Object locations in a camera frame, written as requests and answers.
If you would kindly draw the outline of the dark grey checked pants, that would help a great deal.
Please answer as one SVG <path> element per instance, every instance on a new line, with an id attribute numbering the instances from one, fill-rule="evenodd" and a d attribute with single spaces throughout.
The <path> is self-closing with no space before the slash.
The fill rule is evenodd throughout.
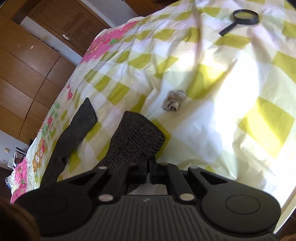
<path id="1" fill-rule="evenodd" d="M 88 98 L 79 107 L 70 125 L 58 138 L 51 154 L 40 187 L 57 182 L 66 166 L 67 157 L 90 134 L 98 122 L 95 110 Z M 163 132 L 139 113 L 125 111 L 118 128 L 113 134 L 107 153 L 96 165 L 109 170 L 127 163 L 139 163 L 140 159 L 154 157 L 166 140 Z"/>

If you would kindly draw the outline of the crumpled grey cloth ball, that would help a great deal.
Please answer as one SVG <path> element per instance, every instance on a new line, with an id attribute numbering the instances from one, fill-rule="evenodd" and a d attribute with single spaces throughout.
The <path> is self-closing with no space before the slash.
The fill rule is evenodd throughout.
<path id="1" fill-rule="evenodd" d="M 162 104 L 162 109 L 166 111 L 177 111 L 187 94 L 183 90 L 170 90 Z"/>

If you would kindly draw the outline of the yellow checked bed quilt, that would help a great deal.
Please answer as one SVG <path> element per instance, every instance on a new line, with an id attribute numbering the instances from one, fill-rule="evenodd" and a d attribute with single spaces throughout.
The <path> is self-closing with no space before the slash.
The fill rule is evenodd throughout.
<path id="1" fill-rule="evenodd" d="M 288 1 L 178 1 L 99 33 L 51 106 L 21 165 L 12 201 L 39 188 L 84 99 L 98 122 L 70 154 L 64 180 L 107 153 L 127 110 L 166 140 L 156 159 L 199 166 L 295 210 L 295 8 Z"/>

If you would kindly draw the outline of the brown wooden wardrobe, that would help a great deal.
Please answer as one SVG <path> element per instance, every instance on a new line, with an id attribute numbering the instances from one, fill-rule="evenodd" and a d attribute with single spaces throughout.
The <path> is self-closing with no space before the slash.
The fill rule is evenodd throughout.
<path id="1" fill-rule="evenodd" d="M 28 144 L 75 66 L 24 20 L 79 57 L 108 23 L 82 1 L 1 1 L 1 130 Z"/>

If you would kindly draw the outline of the black magnifying glass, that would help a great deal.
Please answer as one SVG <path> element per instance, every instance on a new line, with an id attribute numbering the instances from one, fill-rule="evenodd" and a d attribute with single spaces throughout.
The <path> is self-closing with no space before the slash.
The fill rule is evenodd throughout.
<path id="1" fill-rule="evenodd" d="M 248 10 L 238 9 L 232 13 L 233 23 L 219 32 L 220 36 L 229 33 L 237 25 L 256 25 L 259 23 L 259 14 Z"/>

